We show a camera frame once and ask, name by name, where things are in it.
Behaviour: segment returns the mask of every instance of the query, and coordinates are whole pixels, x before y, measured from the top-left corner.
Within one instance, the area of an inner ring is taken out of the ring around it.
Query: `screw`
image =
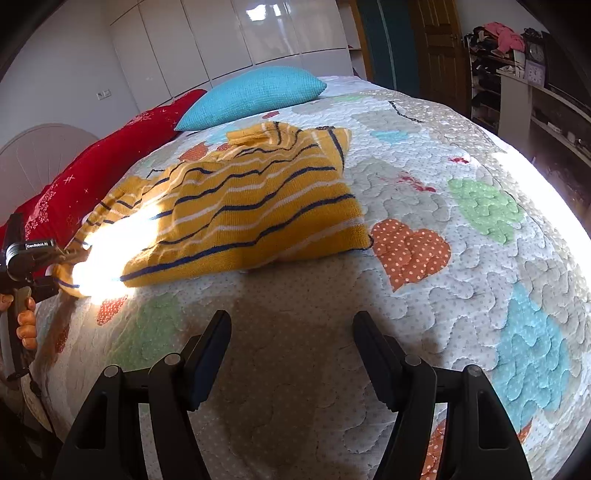
[[[478,377],[482,373],[482,370],[477,365],[468,365],[468,373],[473,377]]]
[[[109,365],[103,370],[103,375],[107,378],[113,378],[119,373],[119,367],[117,365]]]
[[[181,356],[178,353],[171,353],[164,357],[164,363],[167,365],[176,365],[181,361]]]
[[[412,365],[413,367],[416,367],[417,365],[421,364],[421,358],[417,355],[413,355],[412,353],[404,357],[404,361],[408,365]]]

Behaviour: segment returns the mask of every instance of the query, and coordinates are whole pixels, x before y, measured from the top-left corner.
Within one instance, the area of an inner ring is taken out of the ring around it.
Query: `clock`
[[[525,61],[525,79],[543,87],[546,83],[546,67],[531,60]]]
[[[525,79],[543,87],[546,83],[546,53],[544,39],[539,32],[528,29],[525,40]]]

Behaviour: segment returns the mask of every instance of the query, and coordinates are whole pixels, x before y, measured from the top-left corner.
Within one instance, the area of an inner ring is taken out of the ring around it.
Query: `white headboard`
[[[1,147],[0,225],[97,140],[80,128],[44,124],[25,130]]]

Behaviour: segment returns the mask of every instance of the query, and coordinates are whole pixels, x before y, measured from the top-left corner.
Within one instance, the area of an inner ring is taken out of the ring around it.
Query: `quilted bedspread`
[[[534,478],[552,478],[591,417],[591,241],[523,156],[448,107],[325,80],[319,100],[183,134],[127,175],[198,161],[227,148],[227,132],[270,118],[345,127],[345,178],[372,249],[42,302],[33,373],[57,433],[105,366],[150,366],[225,309],[232,340],[190,415],[212,478],[372,478],[395,414],[353,343],[353,315],[368,310],[432,365],[480,365]],[[147,409],[141,416],[150,478],[161,478]],[[442,405],[424,480],[435,478],[444,429]]]

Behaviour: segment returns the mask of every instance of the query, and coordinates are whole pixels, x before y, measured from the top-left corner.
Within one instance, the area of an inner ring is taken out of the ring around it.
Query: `pink clothing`
[[[499,37],[499,50],[507,53],[509,50],[525,51],[525,41],[509,27],[499,22],[487,23],[484,25],[487,31]]]

